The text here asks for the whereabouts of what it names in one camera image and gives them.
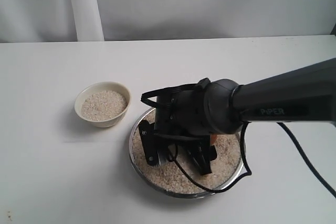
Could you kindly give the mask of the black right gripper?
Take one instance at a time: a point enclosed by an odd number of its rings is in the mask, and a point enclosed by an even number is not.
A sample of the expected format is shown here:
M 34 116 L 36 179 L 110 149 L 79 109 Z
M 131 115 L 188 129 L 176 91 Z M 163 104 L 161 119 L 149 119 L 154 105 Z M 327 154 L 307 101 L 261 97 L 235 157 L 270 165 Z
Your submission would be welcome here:
M 200 175 L 212 173 L 211 161 L 217 151 L 211 143 L 211 131 L 205 115 L 205 88 L 171 87 L 161 89 L 156 96 L 155 123 L 142 120 L 139 133 L 149 166 L 166 162 L 159 138 L 180 141 L 189 161 Z

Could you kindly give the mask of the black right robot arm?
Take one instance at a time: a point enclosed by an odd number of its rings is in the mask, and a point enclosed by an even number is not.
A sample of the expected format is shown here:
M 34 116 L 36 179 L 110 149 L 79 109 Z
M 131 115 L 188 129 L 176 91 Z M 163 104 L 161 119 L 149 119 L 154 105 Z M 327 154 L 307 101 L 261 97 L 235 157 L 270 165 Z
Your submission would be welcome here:
M 335 59 L 245 85 L 205 78 L 143 93 L 141 101 L 155 108 L 155 122 L 139 125 L 147 163 L 159 166 L 167 146 L 190 142 L 208 173 L 212 134 L 234 134 L 255 121 L 335 123 Z

